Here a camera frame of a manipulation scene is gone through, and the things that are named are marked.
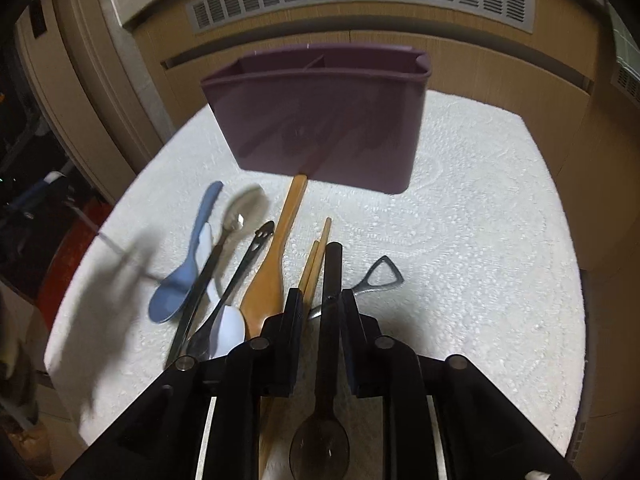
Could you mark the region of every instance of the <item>wooden chopstick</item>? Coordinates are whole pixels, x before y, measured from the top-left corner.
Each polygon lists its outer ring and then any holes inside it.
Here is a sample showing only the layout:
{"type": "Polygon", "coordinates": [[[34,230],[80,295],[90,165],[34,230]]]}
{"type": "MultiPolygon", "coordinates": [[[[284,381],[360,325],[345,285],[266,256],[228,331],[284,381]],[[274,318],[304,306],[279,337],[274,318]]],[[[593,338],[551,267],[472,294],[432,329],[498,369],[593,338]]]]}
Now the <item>wooden chopstick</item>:
{"type": "MultiPolygon", "coordinates": [[[[305,269],[302,271],[298,288],[303,293],[302,327],[306,322],[311,302],[316,294],[316,286],[320,277],[324,249],[329,239],[331,218],[327,217],[322,228],[320,241],[314,241],[309,256],[306,258],[305,269]]],[[[264,397],[260,401],[260,443],[258,444],[258,478],[261,479],[267,467],[271,447],[280,430],[280,421],[286,408],[286,399],[264,397]]]]}

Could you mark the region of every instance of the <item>metal screw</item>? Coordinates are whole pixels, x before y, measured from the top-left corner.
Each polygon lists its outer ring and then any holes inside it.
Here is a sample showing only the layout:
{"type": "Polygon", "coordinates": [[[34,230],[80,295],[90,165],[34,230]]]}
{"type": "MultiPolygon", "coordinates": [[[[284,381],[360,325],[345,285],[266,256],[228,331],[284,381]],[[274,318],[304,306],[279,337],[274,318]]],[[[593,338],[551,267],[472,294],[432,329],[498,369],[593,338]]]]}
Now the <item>metal screw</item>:
{"type": "Polygon", "coordinates": [[[381,335],[373,342],[373,344],[381,350],[389,350],[393,345],[396,344],[396,342],[388,335],[381,335]]]}
{"type": "Polygon", "coordinates": [[[267,348],[267,346],[269,346],[269,344],[269,340],[265,337],[254,337],[253,339],[251,339],[251,341],[249,341],[249,345],[254,350],[264,350],[265,348],[267,348]]]}
{"type": "Polygon", "coordinates": [[[194,364],[196,364],[196,359],[190,355],[183,355],[175,360],[175,367],[181,372],[191,370],[194,364]]]}
{"type": "Polygon", "coordinates": [[[449,366],[454,370],[464,370],[468,361],[462,355],[454,355],[449,359],[449,366]]]}

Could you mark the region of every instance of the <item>blue handle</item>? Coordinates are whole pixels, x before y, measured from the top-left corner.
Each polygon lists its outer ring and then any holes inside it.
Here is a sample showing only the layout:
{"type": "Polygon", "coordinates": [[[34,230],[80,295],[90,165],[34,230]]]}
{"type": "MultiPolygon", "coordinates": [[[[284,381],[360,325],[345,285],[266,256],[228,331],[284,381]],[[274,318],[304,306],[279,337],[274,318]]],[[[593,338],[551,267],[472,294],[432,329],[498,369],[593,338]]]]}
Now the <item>blue handle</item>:
{"type": "Polygon", "coordinates": [[[200,202],[200,208],[198,209],[198,215],[196,216],[196,221],[193,224],[191,239],[189,240],[189,256],[195,256],[196,249],[198,248],[200,231],[202,231],[202,227],[204,226],[207,219],[209,219],[209,215],[211,215],[213,205],[216,203],[221,190],[222,182],[218,180],[207,187],[207,190],[204,192],[204,195],[200,202]]]}

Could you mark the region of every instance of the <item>black ladle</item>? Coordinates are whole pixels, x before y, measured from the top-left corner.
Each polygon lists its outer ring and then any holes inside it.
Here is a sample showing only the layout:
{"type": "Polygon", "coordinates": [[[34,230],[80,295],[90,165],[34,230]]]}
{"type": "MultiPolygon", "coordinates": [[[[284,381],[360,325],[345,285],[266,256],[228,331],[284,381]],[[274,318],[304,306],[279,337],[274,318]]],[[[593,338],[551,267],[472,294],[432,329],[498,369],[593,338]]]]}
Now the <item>black ladle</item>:
{"type": "Polygon", "coordinates": [[[349,439],[334,413],[340,337],[337,298],[341,286],[342,246],[331,242],[324,255],[316,408],[296,431],[289,451],[289,467],[296,480],[340,480],[349,466],[349,439]]]}

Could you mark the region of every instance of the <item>table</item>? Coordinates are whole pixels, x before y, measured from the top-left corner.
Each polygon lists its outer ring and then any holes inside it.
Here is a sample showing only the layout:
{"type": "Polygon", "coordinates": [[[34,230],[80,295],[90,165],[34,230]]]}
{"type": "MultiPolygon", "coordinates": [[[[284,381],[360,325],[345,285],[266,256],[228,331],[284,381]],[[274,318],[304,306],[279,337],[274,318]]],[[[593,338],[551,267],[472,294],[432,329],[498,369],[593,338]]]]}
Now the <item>table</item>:
{"type": "MultiPolygon", "coordinates": [[[[565,452],[582,388],[585,327],[578,267],[553,181],[518,116],[434,91],[425,110],[405,193],[308,184],[284,256],[285,290],[297,285],[312,241],[331,216],[330,239],[344,246],[344,286],[382,254],[406,279],[397,290],[358,298],[360,311],[416,353],[467,355],[565,452]]],[[[183,260],[200,197],[214,180],[225,183],[210,218],[214,230],[230,197],[255,182],[270,199],[266,217],[277,219],[290,183],[240,170],[205,107],[104,223],[102,231],[128,259],[96,238],[69,286],[45,362],[88,444],[162,371],[175,324],[148,320],[156,284],[142,269],[165,276],[183,260]]],[[[223,283],[248,243],[239,244],[223,283]]],[[[318,327],[311,322],[303,334],[298,382],[266,478],[288,470],[291,437],[313,409],[318,327]]],[[[351,441],[347,478],[379,478],[382,402],[348,396],[343,371],[338,382],[336,412],[351,441]]]]}

